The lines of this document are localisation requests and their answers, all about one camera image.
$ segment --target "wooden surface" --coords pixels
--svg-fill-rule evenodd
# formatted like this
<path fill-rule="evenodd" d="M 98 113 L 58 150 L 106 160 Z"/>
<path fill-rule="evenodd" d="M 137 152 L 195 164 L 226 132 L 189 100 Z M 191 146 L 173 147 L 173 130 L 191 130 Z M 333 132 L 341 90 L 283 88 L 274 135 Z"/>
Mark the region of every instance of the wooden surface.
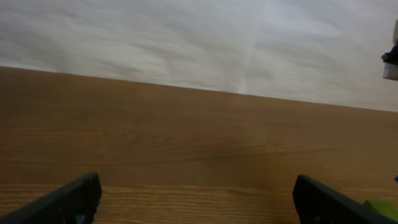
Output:
<path fill-rule="evenodd" d="M 308 174 L 398 204 L 398 114 L 0 68 L 0 215 L 89 172 L 96 223 L 298 223 Z"/>

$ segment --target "white backdrop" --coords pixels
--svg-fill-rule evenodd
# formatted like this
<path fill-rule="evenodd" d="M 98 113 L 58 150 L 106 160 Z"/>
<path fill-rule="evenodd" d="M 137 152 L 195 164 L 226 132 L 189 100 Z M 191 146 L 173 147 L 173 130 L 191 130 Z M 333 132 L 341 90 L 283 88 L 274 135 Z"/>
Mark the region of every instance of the white backdrop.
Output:
<path fill-rule="evenodd" d="M 0 65 L 398 111 L 396 0 L 2 0 Z"/>

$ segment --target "white sheet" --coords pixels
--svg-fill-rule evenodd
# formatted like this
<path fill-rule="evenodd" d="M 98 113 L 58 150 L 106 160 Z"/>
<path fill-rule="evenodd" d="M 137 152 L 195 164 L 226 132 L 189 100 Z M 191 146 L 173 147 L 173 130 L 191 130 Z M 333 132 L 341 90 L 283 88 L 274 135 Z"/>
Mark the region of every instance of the white sheet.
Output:
<path fill-rule="evenodd" d="M 2 0 L 0 65 L 398 111 L 395 0 Z"/>

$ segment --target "black object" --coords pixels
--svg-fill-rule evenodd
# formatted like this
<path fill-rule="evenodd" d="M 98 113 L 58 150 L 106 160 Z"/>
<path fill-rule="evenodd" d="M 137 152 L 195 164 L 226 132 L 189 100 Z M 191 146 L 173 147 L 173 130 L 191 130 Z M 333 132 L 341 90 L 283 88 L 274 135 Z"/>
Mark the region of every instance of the black object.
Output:
<path fill-rule="evenodd" d="M 293 200 L 301 224 L 398 224 L 306 175 L 297 177 Z"/>
<path fill-rule="evenodd" d="M 91 224 L 101 194 L 98 174 L 89 173 L 0 218 L 0 224 Z"/>
<path fill-rule="evenodd" d="M 381 56 L 381 59 L 385 63 L 398 65 L 398 46 L 397 45 L 393 46 L 393 48 L 389 53 L 385 53 L 383 56 Z"/>

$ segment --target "green object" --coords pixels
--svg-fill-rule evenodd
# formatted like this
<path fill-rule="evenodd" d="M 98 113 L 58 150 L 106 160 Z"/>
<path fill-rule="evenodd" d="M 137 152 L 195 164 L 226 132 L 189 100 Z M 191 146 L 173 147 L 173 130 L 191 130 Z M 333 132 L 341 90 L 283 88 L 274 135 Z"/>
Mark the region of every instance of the green object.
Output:
<path fill-rule="evenodd" d="M 398 210 L 386 199 L 366 200 L 363 205 L 385 217 L 398 221 Z"/>

